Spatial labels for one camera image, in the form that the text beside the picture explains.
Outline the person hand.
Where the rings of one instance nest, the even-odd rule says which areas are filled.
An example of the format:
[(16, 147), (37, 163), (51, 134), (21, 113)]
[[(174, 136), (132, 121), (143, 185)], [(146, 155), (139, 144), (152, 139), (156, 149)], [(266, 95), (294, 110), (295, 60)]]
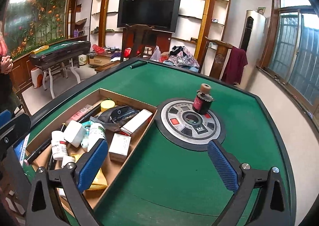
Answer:
[(1, 73), (8, 74), (12, 71), (13, 62), (10, 56), (3, 56), (1, 59)]

